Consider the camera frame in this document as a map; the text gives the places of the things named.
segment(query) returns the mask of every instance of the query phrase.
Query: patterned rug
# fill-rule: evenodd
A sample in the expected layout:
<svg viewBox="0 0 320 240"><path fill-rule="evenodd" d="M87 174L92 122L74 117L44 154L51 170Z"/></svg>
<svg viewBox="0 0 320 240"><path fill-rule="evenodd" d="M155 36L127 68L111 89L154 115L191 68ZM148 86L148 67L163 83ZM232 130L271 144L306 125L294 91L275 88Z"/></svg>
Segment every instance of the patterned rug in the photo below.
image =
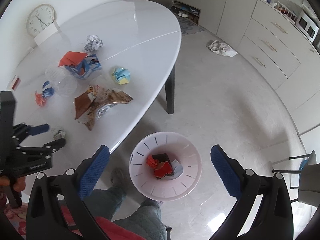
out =
<svg viewBox="0 0 320 240"><path fill-rule="evenodd" d="M175 16L177 17L178 22L180 24L182 36L204 31L203 28L193 24L192 22L188 21L187 19L180 17L176 14L175 14Z"/></svg>

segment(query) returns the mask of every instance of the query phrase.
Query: clock face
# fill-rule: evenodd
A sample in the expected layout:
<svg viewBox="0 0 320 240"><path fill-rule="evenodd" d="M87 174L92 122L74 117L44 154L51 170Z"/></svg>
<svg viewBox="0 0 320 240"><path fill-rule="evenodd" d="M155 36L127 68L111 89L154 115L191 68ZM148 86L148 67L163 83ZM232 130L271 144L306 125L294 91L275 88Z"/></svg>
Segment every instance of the clock face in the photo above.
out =
<svg viewBox="0 0 320 240"><path fill-rule="evenodd" d="M37 36L41 31L54 21L54 9L50 4L41 4L29 15L27 20L27 32L31 36Z"/></svg>

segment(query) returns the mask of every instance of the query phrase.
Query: table leg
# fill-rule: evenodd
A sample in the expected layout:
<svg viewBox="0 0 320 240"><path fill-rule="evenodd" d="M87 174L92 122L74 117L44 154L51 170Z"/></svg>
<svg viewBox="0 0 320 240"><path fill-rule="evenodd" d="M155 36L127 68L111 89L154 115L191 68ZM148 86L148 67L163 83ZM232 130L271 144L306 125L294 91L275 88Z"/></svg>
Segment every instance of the table leg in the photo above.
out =
<svg viewBox="0 0 320 240"><path fill-rule="evenodd" d="M168 114L173 114L174 112L174 83L175 83L175 65L173 66L173 69L164 85Z"/></svg>
<svg viewBox="0 0 320 240"><path fill-rule="evenodd" d="M283 171L283 170L272 170L273 173L279 172L279 173L289 173L289 174L300 174L301 171Z"/></svg>

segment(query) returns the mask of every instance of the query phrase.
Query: tiled floor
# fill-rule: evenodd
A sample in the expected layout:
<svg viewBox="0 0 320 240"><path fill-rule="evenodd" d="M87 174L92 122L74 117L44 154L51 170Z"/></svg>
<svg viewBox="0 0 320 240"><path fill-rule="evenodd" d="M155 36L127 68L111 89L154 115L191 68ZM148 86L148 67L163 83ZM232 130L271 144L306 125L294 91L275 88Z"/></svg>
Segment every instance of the tiled floor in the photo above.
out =
<svg viewBox="0 0 320 240"><path fill-rule="evenodd" d="M292 120L276 93L241 56L224 57L206 48L215 40L207 31L182 38L176 64L175 113L164 109L162 91L126 140L112 154L97 187L109 186L109 173L118 166L128 170L130 154L146 135L174 131L197 147L203 160L202 177L186 197L164 203L163 222L173 227L172 239L207 240L223 222L235 203L210 161L210 149L220 144L229 157L259 175L272 176L274 169L297 169L299 160L289 156L305 154ZM297 186L296 175L285 176L287 186ZM297 190L289 190L291 199ZM129 186L128 198L114 219L135 211L143 196ZM249 230L261 198L241 233ZM311 207L293 203L295 236L310 219Z"/></svg>

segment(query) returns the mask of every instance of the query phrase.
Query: crumpled white paper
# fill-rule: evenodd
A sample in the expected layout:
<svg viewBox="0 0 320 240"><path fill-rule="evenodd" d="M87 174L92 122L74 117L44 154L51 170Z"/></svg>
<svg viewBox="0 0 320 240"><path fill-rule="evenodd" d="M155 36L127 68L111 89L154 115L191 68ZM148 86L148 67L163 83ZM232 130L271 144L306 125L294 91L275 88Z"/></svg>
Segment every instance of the crumpled white paper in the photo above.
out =
<svg viewBox="0 0 320 240"><path fill-rule="evenodd" d="M97 35L88 35L86 45L84 46L85 51L98 50L99 47L103 47L102 40Z"/></svg>
<svg viewBox="0 0 320 240"><path fill-rule="evenodd" d="M220 41L214 41L213 43L211 43L211 45L207 46L207 48L218 55L228 57L233 57L237 55L237 52L234 49L232 49L228 44Z"/></svg>
<svg viewBox="0 0 320 240"><path fill-rule="evenodd" d="M66 132L61 127L51 128L54 140L65 138Z"/></svg>

